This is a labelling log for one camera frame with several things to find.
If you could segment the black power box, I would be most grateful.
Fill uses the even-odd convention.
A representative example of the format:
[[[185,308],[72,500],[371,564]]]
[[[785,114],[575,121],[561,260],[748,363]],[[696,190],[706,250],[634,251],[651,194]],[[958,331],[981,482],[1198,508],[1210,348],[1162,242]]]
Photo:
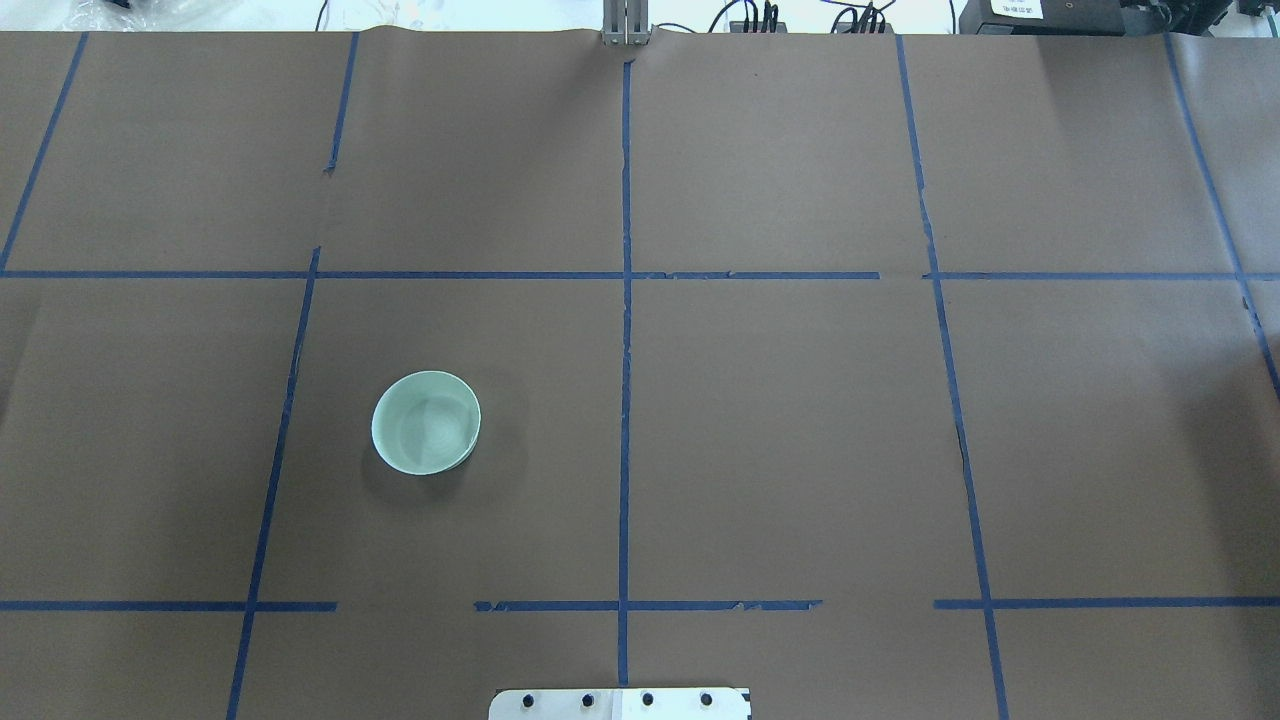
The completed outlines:
[[[966,1],[960,35],[1124,36],[1120,1]]]

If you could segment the mint green bowl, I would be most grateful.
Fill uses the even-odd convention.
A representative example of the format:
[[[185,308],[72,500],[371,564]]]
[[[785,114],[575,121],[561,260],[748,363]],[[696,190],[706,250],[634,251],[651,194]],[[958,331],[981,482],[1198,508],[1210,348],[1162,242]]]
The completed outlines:
[[[448,372],[425,370],[389,386],[372,410],[372,447],[389,468],[413,477],[449,471],[479,439],[483,410],[472,387]]]

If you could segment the crumpled clear plastic wrap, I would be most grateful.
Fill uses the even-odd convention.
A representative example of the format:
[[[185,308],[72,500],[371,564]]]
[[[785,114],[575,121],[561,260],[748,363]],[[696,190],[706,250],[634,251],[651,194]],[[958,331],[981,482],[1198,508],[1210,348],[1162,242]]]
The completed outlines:
[[[215,29],[246,1],[72,1],[64,31],[186,32]]]

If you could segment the aluminium frame post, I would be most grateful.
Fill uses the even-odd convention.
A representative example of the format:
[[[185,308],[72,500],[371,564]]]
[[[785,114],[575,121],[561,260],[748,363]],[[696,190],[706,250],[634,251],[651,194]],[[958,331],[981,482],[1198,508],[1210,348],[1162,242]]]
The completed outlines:
[[[643,46],[652,40],[648,0],[604,0],[602,42],[607,47]]]

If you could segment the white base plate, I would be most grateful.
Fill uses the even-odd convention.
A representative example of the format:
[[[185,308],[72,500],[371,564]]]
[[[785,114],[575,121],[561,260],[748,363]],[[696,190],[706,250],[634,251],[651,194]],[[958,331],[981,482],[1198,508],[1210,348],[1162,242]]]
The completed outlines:
[[[489,719],[751,719],[750,692],[732,687],[508,689]]]

